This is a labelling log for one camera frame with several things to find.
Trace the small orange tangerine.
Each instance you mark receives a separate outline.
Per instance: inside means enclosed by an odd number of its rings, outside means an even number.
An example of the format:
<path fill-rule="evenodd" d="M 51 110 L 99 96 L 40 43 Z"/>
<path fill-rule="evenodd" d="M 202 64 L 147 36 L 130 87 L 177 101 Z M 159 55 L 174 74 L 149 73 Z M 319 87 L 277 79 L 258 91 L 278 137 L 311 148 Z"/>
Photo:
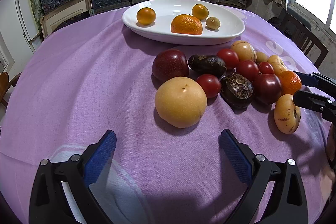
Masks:
<path fill-rule="evenodd" d="M 293 71 L 284 71 L 278 75 L 282 87 L 282 95 L 293 95 L 302 87 L 302 82 L 299 76 Z"/>

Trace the pale yellow spotted loquat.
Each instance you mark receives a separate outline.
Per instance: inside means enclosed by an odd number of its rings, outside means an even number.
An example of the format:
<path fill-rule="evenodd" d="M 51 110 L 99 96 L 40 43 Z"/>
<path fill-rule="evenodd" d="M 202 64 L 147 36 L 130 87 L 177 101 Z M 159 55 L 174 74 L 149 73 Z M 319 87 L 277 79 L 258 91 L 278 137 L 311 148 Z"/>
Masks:
<path fill-rule="evenodd" d="M 292 134 L 298 128 L 301 120 L 301 110 L 295 106 L 293 95 L 281 96 L 274 108 L 274 121 L 277 128 L 284 134 Z"/>

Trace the pale yellow loquat back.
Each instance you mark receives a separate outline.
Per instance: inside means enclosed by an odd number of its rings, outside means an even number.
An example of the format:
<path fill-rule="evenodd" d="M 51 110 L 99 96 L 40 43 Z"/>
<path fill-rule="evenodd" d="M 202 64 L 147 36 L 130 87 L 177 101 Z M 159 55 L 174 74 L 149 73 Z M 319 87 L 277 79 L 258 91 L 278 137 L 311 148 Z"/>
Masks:
<path fill-rule="evenodd" d="M 288 68 L 285 66 L 284 61 L 278 55 L 272 55 L 267 60 L 270 65 L 272 65 L 274 74 L 279 75 L 284 71 L 287 71 Z"/>

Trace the small dark red plum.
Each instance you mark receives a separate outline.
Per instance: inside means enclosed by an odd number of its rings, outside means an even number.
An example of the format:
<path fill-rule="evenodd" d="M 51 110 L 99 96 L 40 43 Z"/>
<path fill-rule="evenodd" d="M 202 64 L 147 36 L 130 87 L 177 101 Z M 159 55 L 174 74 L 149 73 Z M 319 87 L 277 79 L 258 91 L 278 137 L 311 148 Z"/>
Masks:
<path fill-rule="evenodd" d="M 255 98 L 265 105 L 275 103 L 281 96 L 282 87 L 275 74 L 259 74 L 253 82 Z"/>

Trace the small red cherry tomato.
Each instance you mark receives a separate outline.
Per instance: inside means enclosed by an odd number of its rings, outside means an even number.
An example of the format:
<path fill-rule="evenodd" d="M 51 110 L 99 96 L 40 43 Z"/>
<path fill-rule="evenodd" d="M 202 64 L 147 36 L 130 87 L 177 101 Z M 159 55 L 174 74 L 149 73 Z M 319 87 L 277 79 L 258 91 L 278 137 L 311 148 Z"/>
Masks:
<path fill-rule="evenodd" d="M 266 61 L 260 62 L 257 64 L 260 73 L 262 74 L 273 74 L 274 73 L 274 69 L 272 67 L 272 65 Z"/>

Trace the striped pepino melon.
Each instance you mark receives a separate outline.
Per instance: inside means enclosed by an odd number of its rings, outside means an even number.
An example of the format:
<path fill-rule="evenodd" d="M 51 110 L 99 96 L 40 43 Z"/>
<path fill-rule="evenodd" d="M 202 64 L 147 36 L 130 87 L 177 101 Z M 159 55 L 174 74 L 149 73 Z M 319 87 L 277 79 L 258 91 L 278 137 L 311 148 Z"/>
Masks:
<path fill-rule="evenodd" d="M 235 41 L 232 44 L 231 49 L 237 53 L 240 61 L 245 60 L 256 61 L 257 59 L 254 47 L 244 40 Z"/>

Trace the red cherry tomato back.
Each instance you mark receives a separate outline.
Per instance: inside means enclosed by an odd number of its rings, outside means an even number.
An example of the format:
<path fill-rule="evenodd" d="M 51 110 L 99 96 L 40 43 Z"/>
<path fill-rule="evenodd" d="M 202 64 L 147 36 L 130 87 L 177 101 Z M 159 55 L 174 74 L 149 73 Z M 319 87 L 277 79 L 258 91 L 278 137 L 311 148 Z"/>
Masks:
<path fill-rule="evenodd" d="M 221 58 L 225 62 L 227 69 L 234 69 L 239 63 L 238 54 L 229 48 L 221 49 L 217 53 L 217 57 Z"/>

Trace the red cherry tomato front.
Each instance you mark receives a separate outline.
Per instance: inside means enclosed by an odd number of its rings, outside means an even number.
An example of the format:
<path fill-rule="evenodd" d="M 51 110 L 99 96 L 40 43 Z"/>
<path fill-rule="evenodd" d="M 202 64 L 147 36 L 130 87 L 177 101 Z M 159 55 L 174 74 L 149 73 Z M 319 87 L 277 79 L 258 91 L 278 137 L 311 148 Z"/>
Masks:
<path fill-rule="evenodd" d="M 221 82 L 219 79 L 210 74 L 204 74 L 197 78 L 196 82 L 202 87 L 207 98 L 216 97 L 221 90 Z"/>

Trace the dark purple oblong fruit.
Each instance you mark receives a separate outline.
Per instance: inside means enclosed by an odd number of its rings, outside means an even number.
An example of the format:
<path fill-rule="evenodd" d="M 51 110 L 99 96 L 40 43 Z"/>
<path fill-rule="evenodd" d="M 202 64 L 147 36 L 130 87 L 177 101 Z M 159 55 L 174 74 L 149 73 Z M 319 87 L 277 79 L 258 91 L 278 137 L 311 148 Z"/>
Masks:
<path fill-rule="evenodd" d="M 198 75 L 209 74 L 221 78 L 227 71 L 224 60 L 217 55 L 192 55 L 188 64 Z"/>

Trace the large yellow pear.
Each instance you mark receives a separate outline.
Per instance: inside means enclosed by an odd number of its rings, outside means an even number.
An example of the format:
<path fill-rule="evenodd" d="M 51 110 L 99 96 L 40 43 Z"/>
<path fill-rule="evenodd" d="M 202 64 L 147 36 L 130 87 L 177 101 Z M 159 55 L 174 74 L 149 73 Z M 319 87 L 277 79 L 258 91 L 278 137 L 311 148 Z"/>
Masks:
<path fill-rule="evenodd" d="M 154 103 L 163 120 L 174 127 L 187 128 L 202 118 L 207 107 L 207 96 L 193 79 L 174 77 L 158 88 Z"/>

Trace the small yellow orange fruit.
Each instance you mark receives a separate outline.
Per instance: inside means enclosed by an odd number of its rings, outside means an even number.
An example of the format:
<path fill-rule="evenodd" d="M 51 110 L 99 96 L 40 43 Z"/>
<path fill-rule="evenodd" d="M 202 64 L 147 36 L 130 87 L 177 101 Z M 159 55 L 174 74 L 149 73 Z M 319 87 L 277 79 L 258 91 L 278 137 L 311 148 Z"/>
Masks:
<path fill-rule="evenodd" d="M 209 10 L 202 4 L 196 4 L 192 8 L 192 15 L 199 20 L 204 20 L 209 16 Z"/>

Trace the large orange tangerine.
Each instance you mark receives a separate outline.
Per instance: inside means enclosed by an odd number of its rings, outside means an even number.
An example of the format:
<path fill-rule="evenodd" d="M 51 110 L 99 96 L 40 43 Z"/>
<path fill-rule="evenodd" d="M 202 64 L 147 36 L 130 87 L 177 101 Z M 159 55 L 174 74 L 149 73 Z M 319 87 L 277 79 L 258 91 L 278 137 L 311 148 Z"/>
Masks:
<path fill-rule="evenodd" d="M 203 26 L 201 21 L 187 14 L 177 15 L 171 22 L 171 32 L 176 34 L 201 35 Z"/>

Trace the large dark red plum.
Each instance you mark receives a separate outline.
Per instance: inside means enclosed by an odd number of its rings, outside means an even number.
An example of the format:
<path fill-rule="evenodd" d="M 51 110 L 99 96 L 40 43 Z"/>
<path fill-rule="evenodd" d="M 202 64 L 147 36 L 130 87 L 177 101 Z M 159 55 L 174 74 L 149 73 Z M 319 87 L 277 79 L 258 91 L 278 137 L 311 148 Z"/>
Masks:
<path fill-rule="evenodd" d="M 165 50 L 155 57 L 152 73 L 156 79 L 163 83 L 174 77 L 188 77 L 187 58 L 180 50 Z"/>

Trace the orange round persimmon fruit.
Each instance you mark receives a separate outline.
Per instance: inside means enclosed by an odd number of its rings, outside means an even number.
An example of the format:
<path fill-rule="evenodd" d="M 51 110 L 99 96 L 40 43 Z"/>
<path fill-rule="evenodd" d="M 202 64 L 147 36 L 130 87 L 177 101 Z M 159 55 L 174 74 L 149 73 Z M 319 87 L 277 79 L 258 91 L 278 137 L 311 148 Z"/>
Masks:
<path fill-rule="evenodd" d="M 156 20 L 156 13 L 149 7 L 141 8 L 137 13 L 137 20 L 141 25 L 150 25 Z"/>

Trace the wooden chair left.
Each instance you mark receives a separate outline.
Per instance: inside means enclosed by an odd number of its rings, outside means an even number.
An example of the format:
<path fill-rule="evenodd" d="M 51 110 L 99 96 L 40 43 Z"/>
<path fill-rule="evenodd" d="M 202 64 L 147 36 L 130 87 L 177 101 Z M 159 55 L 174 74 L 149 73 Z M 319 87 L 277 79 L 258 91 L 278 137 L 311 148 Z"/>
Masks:
<path fill-rule="evenodd" d="M 14 78 L 9 80 L 9 74 L 7 72 L 2 72 L 0 74 L 0 100 L 3 106 L 7 107 L 8 103 L 5 101 L 4 97 L 10 87 L 16 87 L 21 73 L 17 74 Z"/>

